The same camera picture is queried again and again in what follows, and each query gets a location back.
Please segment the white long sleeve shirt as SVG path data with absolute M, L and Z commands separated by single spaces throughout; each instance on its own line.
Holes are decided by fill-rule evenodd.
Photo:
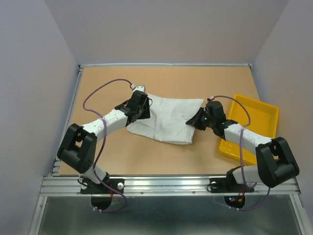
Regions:
M 199 110 L 203 99 L 163 98 L 149 94 L 150 118 L 130 124 L 127 131 L 160 142 L 188 145 L 195 128 L 186 124 Z

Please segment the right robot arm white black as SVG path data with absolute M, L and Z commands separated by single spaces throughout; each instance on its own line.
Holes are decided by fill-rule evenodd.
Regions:
M 236 191 L 242 185 L 252 187 L 257 183 L 274 188 L 300 173 L 290 146 L 284 138 L 265 137 L 245 129 L 234 120 L 227 119 L 219 101 L 209 100 L 186 124 L 198 130 L 211 128 L 216 136 L 238 144 L 240 150 L 246 149 L 256 157 L 256 165 L 241 165 L 228 171 L 225 185 L 230 191 Z

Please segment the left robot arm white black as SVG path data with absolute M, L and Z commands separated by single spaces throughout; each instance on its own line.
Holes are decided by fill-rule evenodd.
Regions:
M 76 170 L 80 176 L 92 181 L 98 193 L 105 192 L 109 181 L 107 173 L 94 166 L 96 146 L 105 141 L 112 132 L 124 128 L 138 119 L 150 118 L 150 104 L 145 86 L 136 86 L 130 99 L 116 106 L 108 114 L 97 120 L 78 125 L 70 125 L 63 137 L 57 157 Z

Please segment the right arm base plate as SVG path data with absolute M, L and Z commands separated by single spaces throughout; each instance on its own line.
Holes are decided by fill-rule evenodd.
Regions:
M 206 186 L 208 192 L 225 193 L 225 203 L 235 209 L 243 209 L 246 203 L 246 193 L 254 192 L 253 188 L 248 188 L 244 184 L 238 184 L 233 179 L 211 178 Z

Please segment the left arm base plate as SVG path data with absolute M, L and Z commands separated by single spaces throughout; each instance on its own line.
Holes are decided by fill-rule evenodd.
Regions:
M 80 193 L 91 196 L 90 202 L 95 211 L 113 212 L 118 209 L 119 206 L 116 204 L 118 199 L 114 199 L 115 192 L 109 188 L 96 184 L 86 177 L 78 178 L 77 182 L 81 186 Z M 125 180 L 123 178 L 106 177 L 104 182 L 119 193 L 124 193 Z

